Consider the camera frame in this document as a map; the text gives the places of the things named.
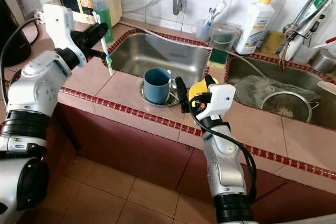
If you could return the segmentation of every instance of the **floor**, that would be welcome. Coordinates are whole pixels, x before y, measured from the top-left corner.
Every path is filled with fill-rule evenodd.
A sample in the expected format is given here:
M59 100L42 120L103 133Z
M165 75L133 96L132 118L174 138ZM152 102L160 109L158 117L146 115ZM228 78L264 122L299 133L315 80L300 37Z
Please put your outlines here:
M214 207L78 157L38 208L19 224L213 224Z

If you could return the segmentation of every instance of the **blue mug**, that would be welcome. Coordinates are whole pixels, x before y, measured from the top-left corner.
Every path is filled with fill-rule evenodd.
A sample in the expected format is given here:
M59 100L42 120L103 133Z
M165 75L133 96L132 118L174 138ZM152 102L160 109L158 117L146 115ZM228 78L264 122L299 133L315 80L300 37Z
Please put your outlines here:
M152 68L143 75L143 92L147 100L163 104L169 95L171 74L163 68Z

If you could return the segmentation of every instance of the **plastic bag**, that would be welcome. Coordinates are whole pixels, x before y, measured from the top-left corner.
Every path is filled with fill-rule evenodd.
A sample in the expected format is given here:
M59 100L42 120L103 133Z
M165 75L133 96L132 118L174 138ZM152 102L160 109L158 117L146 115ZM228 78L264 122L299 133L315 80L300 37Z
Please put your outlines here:
M235 100L256 108L261 106L266 96L279 91L294 92L303 96L308 102L320 98L313 90L303 89L262 76L246 76L234 86L236 87Z

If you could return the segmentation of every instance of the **sink strainer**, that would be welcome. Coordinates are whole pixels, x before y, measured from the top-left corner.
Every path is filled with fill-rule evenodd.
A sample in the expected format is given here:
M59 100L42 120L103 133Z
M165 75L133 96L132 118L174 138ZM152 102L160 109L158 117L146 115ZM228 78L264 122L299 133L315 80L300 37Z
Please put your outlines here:
M294 92L279 91L265 97L260 108L289 118L309 122L312 110L318 105L318 102L308 102L303 96Z

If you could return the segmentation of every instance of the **toothbrush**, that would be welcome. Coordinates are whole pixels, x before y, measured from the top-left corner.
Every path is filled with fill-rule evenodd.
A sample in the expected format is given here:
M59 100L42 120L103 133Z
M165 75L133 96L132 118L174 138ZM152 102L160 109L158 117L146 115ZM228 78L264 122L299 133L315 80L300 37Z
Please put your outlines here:
M204 25L210 26L214 22L215 17L220 14L226 8L226 6L227 4L225 0L222 0L219 4L216 5L215 8L211 9L210 16L205 21Z
M92 12L93 14L93 17L95 18L95 21L100 24L100 15L97 14L96 12ZM110 58L110 55L109 55L109 52L108 52L108 49L107 49L107 45L106 45L106 41L105 41L105 38L102 37L101 40L101 45L103 47L103 52L106 54L106 57L105 57L105 60L106 60L106 64L109 68L109 72L110 72L110 76L113 75L113 69L112 69L112 59Z

